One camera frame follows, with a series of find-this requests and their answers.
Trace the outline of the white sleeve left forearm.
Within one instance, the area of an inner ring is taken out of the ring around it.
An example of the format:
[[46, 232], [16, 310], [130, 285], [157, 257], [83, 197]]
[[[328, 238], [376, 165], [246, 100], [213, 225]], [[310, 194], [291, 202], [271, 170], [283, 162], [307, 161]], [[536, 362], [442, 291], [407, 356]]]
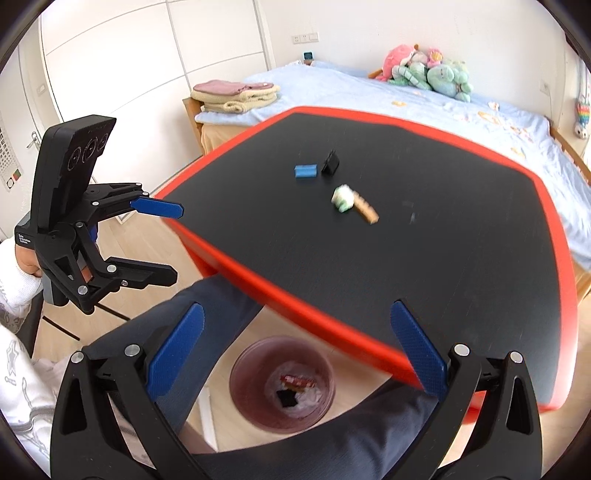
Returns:
[[1, 242], [1, 411], [33, 461], [50, 473], [50, 441], [66, 358], [35, 361], [17, 338], [31, 303], [41, 292], [41, 277], [23, 272], [15, 240]]

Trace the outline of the person left hand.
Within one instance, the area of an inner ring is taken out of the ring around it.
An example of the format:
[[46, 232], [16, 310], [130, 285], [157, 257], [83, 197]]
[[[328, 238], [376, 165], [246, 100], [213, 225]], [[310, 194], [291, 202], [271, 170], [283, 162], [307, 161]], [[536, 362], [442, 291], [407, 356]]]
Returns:
[[42, 276], [42, 270], [34, 250], [16, 244], [15, 256], [17, 264], [23, 272], [38, 278]]

